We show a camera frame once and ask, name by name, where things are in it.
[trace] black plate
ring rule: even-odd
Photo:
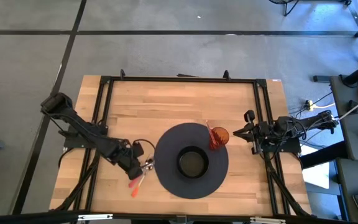
[[[196,146],[208,157],[208,169],[199,178],[188,178],[180,173],[177,159],[182,149]],[[223,183],[229,167],[227,149],[209,150],[209,132],[206,126],[196,123],[179,124],[160,138],[154,154],[155,171],[165,189],[189,199],[208,196]]]

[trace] gray floor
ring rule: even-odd
[[[0,29],[71,29],[79,5],[80,0],[0,0]],[[267,0],[89,0],[80,29],[358,31],[350,11],[336,2],[301,2],[288,17],[282,11]],[[53,86],[67,40],[0,36],[0,139],[6,145],[0,150],[0,215],[9,212],[40,123],[39,104]],[[118,75],[122,68],[129,76],[221,77],[229,70],[236,78],[283,80],[288,108],[294,108],[330,92],[311,76],[348,74],[357,61],[358,39],[345,36],[78,36],[61,91],[76,100],[83,75]],[[320,105],[332,102],[330,96]],[[337,128],[333,136],[323,132],[312,142],[330,145],[341,138]],[[24,212],[48,209],[62,143],[50,125]],[[310,198],[312,208],[330,202]],[[336,208],[322,216],[335,213]]]

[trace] red cup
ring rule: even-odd
[[[222,127],[211,129],[208,121],[206,121],[206,125],[209,131],[209,148],[211,150],[218,150],[221,146],[224,146],[229,142],[229,133],[226,129]]]

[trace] table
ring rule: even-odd
[[[331,89],[339,116],[347,112],[349,100],[358,102],[358,87],[345,86],[340,77],[331,77]],[[346,116],[340,124],[344,141],[301,157],[304,168],[328,162],[337,157],[358,161],[358,114]]]
[[[347,216],[349,221],[358,222],[358,208],[353,200],[353,195],[358,194],[358,161],[337,159],[336,164]]]
[[[90,121],[100,76],[84,76],[75,109]],[[280,80],[267,80],[273,118],[287,115],[287,104]],[[271,216],[265,165],[251,154],[251,143],[231,133],[245,125],[243,114],[255,110],[252,85],[244,83],[135,82],[117,81],[107,125],[109,136],[130,141],[143,138],[158,142],[174,125],[196,122],[222,126],[230,133],[227,144],[229,170],[225,181],[211,195],[196,200],[178,198],[167,192],[155,171],[145,178],[139,194],[131,197],[129,179],[118,166],[101,159],[91,210],[112,213],[154,213],[189,215]],[[147,144],[141,162],[153,149]],[[50,208],[59,206],[78,181],[84,149],[74,149],[62,160]],[[300,163],[292,154],[281,153],[285,183],[304,210],[311,212]],[[84,208],[85,186],[80,208]],[[282,211],[280,191],[276,187],[277,205]]]

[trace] wooden tabletop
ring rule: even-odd
[[[99,80],[100,76],[84,76],[75,109],[85,121],[91,120]],[[281,81],[267,80],[267,83],[273,118],[287,115]],[[207,119],[211,127],[222,126],[230,133],[226,145],[229,170],[220,188],[200,199],[172,195],[162,187],[153,170],[144,179],[138,196],[132,198],[127,175],[118,166],[101,159],[91,210],[112,213],[272,215],[263,160],[252,155],[251,143],[231,134],[244,127],[243,115],[247,110],[256,111],[251,84],[114,82],[107,122],[109,136],[126,138],[131,142],[148,139],[157,144],[161,135],[172,126],[188,122],[205,124]],[[142,146],[145,153],[139,160],[144,162],[153,149],[144,143]],[[73,190],[79,178],[83,155],[84,149],[74,149],[63,158],[50,208],[59,206]],[[310,213],[300,163],[292,154],[280,155],[286,186],[303,209]],[[86,185],[81,208],[84,208],[87,188]],[[282,211],[279,192],[276,186],[277,204],[279,211]]]

